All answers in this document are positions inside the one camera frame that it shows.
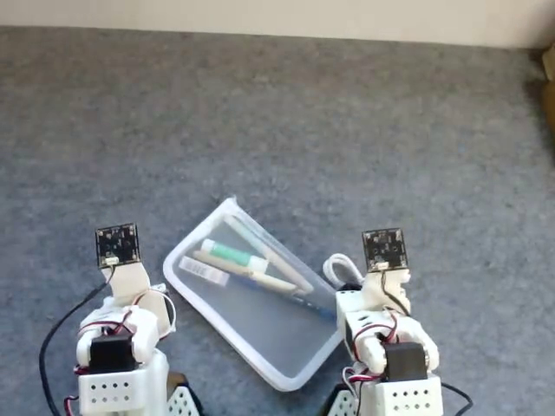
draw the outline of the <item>cardboard box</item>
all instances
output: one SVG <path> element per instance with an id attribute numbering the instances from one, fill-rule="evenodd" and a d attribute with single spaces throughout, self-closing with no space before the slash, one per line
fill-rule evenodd
<path id="1" fill-rule="evenodd" d="M 555 44 L 544 53 L 544 68 L 549 81 L 555 81 Z"/>
<path id="2" fill-rule="evenodd" d="M 551 81 L 544 88 L 544 109 L 547 113 L 547 123 L 555 134 L 555 81 Z"/>

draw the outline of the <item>gray carpet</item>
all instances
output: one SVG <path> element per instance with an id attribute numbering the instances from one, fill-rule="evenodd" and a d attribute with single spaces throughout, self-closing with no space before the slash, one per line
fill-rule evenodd
<path id="1" fill-rule="evenodd" d="M 476 415 L 555 407 L 555 165 L 525 51 L 95 29 L 0 29 L 0 413 L 46 414 L 42 338 L 101 280 L 93 230 L 136 221 L 166 254 L 223 198 L 314 270 L 362 267 L 360 232 L 401 226 L 415 315 Z M 302 390 L 265 384 L 177 300 L 164 341 L 206 410 L 312 415 L 339 348 Z M 51 346 L 75 393 L 75 326 Z M 445 393 L 446 415 L 462 405 Z"/>

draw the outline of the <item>perforated white panel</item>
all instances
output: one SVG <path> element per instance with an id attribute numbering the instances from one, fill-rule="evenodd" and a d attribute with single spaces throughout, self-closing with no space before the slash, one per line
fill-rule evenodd
<path id="1" fill-rule="evenodd" d="M 427 380 L 397 381 L 369 386 L 374 389 L 374 406 L 371 416 L 441 416 L 441 380 L 431 375 Z"/>
<path id="2" fill-rule="evenodd" d="M 177 387 L 167 402 L 168 416 L 199 416 L 199 411 L 187 387 Z"/>
<path id="3" fill-rule="evenodd" d="M 350 390 L 342 390 L 337 394 L 328 416 L 356 416 L 356 400 Z"/>
<path id="4" fill-rule="evenodd" d="M 79 377 L 82 414 L 141 409 L 148 398 L 147 371 Z"/>

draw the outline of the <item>circuit board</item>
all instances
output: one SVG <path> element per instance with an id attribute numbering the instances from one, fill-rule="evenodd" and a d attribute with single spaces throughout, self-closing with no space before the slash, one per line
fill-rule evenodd
<path id="1" fill-rule="evenodd" d="M 96 259 L 100 269 L 140 261 L 139 237 L 135 224 L 100 228 L 95 234 Z"/>
<path id="2" fill-rule="evenodd" d="M 405 241 L 400 228 L 372 230 L 362 233 L 368 272 L 406 269 Z"/>

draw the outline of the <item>wire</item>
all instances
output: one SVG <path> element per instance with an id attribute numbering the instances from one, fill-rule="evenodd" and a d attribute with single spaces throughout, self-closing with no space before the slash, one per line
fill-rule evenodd
<path id="1" fill-rule="evenodd" d="M 397 299 L 395 296 L 391 295 L 386 289 L 385 289 L 385 282 L 386 282 L 386 274 L 385 274 L 385 270 L 382 272 L 382 291 L 384 293 L 385 296 L 387 296 L 389 299 L 391 299 L 391 301 L 397 305 L 399 308 L 401 308 L 402 313 L 405 314 L 405 316 L 410 316 L 410 312 L 408 312 L 407 308 L 405 308 L 405 305 L 403 305 L 401 303 L 401 301 L 399 299 Z"/>
<path id="2" fill-rule="evenodd" d="M 373 324 L 371 324 L 371 325 L 367 325 L 366 327 L 364 327 L 364 328 L 362 328 L 360 331 L 358 331 L 358 332 L 356 333 L 356 335 L 354 336 L 354 338 L 353 338 L 353 353 L 354 353 L 355 359 L 356 359 L 357 361 L 360 361 L 360 358 L 359 358 L 359 356 L 358 356 L 358 351 L 356 350 L 356 340 L 358 339 L 358 337 L 359 337 L 360 335 L 364 334 L 366 331 L 369 331 L 369 330 L 375 329 L 375 328 L 387 328 L 387 329 L 389 329 L 390 332 L 389 332 L 388 336 L 386 337 L 386 339 L 388 339 L 389 336 L 390 336 L 392 333 L 394 333 L 394 331 L 395 331 L 395 330 L 394 330 L 394 327 L 390 327 L 389 325 L 385 325 L 385 324 L 383 324 L 383 323 L 373 323 Z"/>
<path id="3" fill-rule="evenodd" d="M 71 402 L 74 400 L 79 400 L 79 396 L 68 396 L 63 400 L 63 410 L 66 411 L 66 416 L 73 416 Z"/>
<path id="4" fill-rule="evenodd" d="M 160 293 L 162 296 L 164 296 L 164 299 L 166 299 L 169 304 L 170 307 L 172 308 L 172 315 L 173 315 L 173 319 L 172 322 L 170 323 L 169 328 L 167 329 L 166 332 L 164 332 L 163 334 L 160 335 L 160 340 L 166 338 L 168 335 L 170 335 L 173 332 L 173 329 L 175 328 L 175 322 L 177 319 L 177 311 L 175 310 L 175 305 L 173 304 L 172 299 L 170 298 L 170 296 L 166 295 L 164 292 L 162 292 L 161 290 L 157 290 L 157 289 L 153 289 L 153 288 L 149 288 L 147 290 L 145 290 L 144 292 L 140 293 L 139 295 L 137 295 L 133 301 L 131 302 L 132 305 L 139 305 L 140 299 L 142 299 L 142 297 L 144 295 L 146 295 L 148 292 L 156 292 L 156 293 Z"/>
<path id="5" fill-rule="evenodd" d="M 93 326 L 97 326 L 97 325 L 101 325 L 101 326 L 115 325 L 115 328 L 113 329 L 115 334 L 120 332 L 122 328 L 124 328 L 127 332 L 133 333 L 133 331 L 131 329 L 129 329 L 129 327 L 127 327 L 123 323 L 125 321 L 125 319 L 127 319 L 126 316 L 123 317 L 123 320 L 121 322 L 118 322 L 118 321 L 94 321 L 94 322 L 88 323 L 87 325 L 83 325 L 82 327 L 80 327 L 79 332 L 77 334 L 81 335 L 81 332 L 84 329 L 89 328 L 89 327 L 93 327 Z"/>
<path id="6" fill-rule="evenodd" d="M 355 388 L 353 387 L 352 384 L 350 384 L 349 378 L 347 377 L 347 372 L 355 374 L 355 369 L 353 367 L 345 367 L 342 371 L 342 378 L 343 378 L 343 383 L 350 390 L 353 397 L 358 397 L 358 395 L 356 394 Z"/>
<path id="7" fill-rule="evenodd" d="M 459 388 L 455 386 L 451 386 L 450 384 L 447 384 L 444 382 L 441 383 L 441 386 L 446 388 L 447 390 L 451 390 L 452 392 L 457 393 L 460 397 L 462 397 L 468 402 L 454 416 L 461 416 L 463 413 L 466 413 L 468 410 L 470 410 L 472 406 L 474 406 L 474 402 L 472 401 L 472 398 L 468 394 L 460 390 Z"/>
<path id="8" fill-rule="evenodd" d="M 323 266 L 322 266 L 323 274 L 326 276 L 328 281 L 330 281 L 330 283 L 336 287 L 336 289 L 341 288 L 346 283 L 344 279 L 340 279 L 339 277 L 337 277 L 336 272 L 333 270 L 333 266 L 336 264 L 340 264 L 345 269 L 347 269 L 350 272 L 350 274 L 356 279 L 356 282 L 358 284 L 362 285 L 364 283 L 364 276 L 362 276 L 361 272 L 355 266 L 353 261 L 342 253 L 336 253 L 336 254 L 332 254 L 330 258 L 328 258 L 323 263 Z M 408 312 L 405 305 L 403 305 L 402 302 L 399 299 L 397 299 L 397 297 L 393 296 L 385 289 L 385 283 L 386 283 L 386 271 L 384 270 L 382 271 L 383 294 L 387 296 L 395 305 L 397 305 L 405 316 L 410 316 L 410 313 Z"/>
<path id="9" fill-rule="evenodd" d="M 347 269 L 351 275 L 356 279 L 358 284 L 364 283 L 364 276 L 362 276 L 361 272 L 358 271 L 358 268 L 355 266 L 353 261 L 341 253 L 332 254 L 328 260 L 323 263 L 322 270 L 323 274 L 326 278 L 333 284 L 337 289 L 341 288 L 346 281 L 337 277 L 336 272 L 333 270 L 333 266 L 336 264 L 342 265 L 345 269 Z"/>
<path id="10" fill-rule="evenodd" d="M 104 282 L 103 284 L 98 286 L 96 289 L 91 290 L 88 293 L 88 295 L 86 295 L 85 298 L 82 301 L 77 303 L 66 315 L 63 316 L 63 318 L 60 321 L 58 321 L 56 324 L 54 324 L 52 329 L 46 334 L 46 337 L 44 338 L 44 341 L 42 341 L 41 350 L 40 350 L 39 355 L 38 355 L 38 367 L 39 367 L 39 372 L 41 374 L 41 383 L 42 383 L 42 390 L 44 391 L 44 397 L 46 398 L 46 402 L 49 405 L 49 409 L 50 409 L 50 411 L 52 412 L 52 414 L 54 416 L 62 416 L 62 415 L 60 414 L 60 412 L 58 411 L 58 409 L 56 407 L 56 403 L 54 402 L 54 398 L 52 397 L 52 391 L 50 390 L 49 378 L 46 375 L 46 362 L 45 362 L 46 350 L 49 347 L 49 344 L 50 344 L 50 341 L 52 340 L 52 337 L 54 336 L 56 331 L 61 327 L 61 325 L 63 325 L 63 323 L 66 322 L 66 320 L 70 316 L 72 316 L 74 314 L 74 312 L 76 312 L 76 310 L 81 308 L 85 303 L 87 303 L 88 301 L 93 299 L 104 288 L 106 288 L 108 286 L 108 284 L 110 283 L 110 280 L 112 280 L 112 277 L 114 277 L 114 271 L 115 271 L 115 269 L 112 268 L 110 276 L 106 280 L 106 282 Z"/>
<path id="11" fill-rule="evenodd" d="M 77 364 L 75 367 L 73 367 L 73 372 L 75 375 L 88 374 L 88 367 L 81 367 L 79 364 Z"/>
<path id="12" fill-rule="evenodd" d="M 361 382 L 366 382 L 366 381 L 375 381 L 375 380 L 379 380 L 381 378 L 381 375 L 361 375 L 361 374 L 357 374 L 357 375 L 351 375 L 348 380 L 349 383 L 357 383 L 358 381 Z"/>
<path id="13" fill-rule="evenodd" d="M 358 406 L 356 407 L 356 416 L 361 414 L 361 404 L 362 404 L 362 385 L 367 383 L 367 381 L 362 381 L 361 385 L 358 388 Z"/>
<path id="14" fill-rule="evenodd" d="M 397 332 L 397 324 L 398 324 L 397 318 L 396 318 L 395 314 L 391 313 L 391 311 L 389 311 L 389 314 L 391 315 L 391 319 L 393 319 L 393 328 L 391 329 L 391 331 L 389 331 L 388 336 L 386 336 L 386 338 L 385 338 L 385 342 L 387 342 L 387 343 L 390 343 L 391 340 L 393 340 L 393 338 L 395 336 L 397 336 L 397 340 L 399 338 L 399 335 L 397 335 L 397 333 L 396 333 Z"/>

